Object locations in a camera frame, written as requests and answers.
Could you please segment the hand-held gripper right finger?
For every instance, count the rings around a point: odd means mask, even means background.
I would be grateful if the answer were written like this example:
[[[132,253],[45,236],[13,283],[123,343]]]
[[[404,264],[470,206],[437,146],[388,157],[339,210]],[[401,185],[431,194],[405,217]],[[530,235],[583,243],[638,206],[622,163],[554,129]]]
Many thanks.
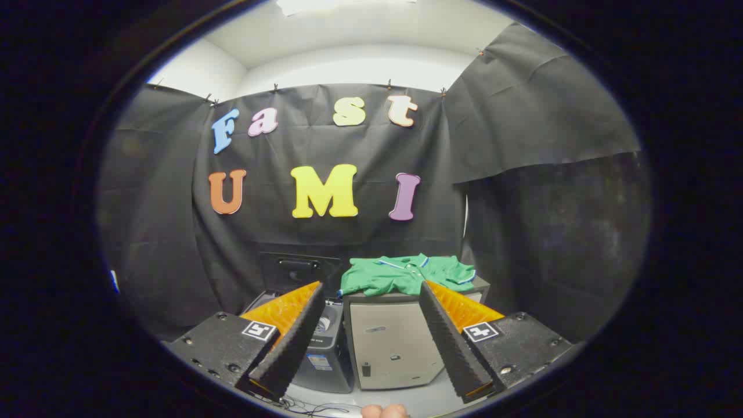
[[[430,281],[420,286],[419,306],[464,403],[525,383],[574,348],[528,313],[503,315]]]

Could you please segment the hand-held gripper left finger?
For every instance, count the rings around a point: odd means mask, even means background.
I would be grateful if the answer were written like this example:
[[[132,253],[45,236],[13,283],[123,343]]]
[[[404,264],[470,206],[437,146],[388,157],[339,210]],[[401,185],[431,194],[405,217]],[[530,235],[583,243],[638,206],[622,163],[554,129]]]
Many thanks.
[[[216,312],[167,344],[207,379],[277,402],[294,379],[326,300],[315,281],[233,315]]]

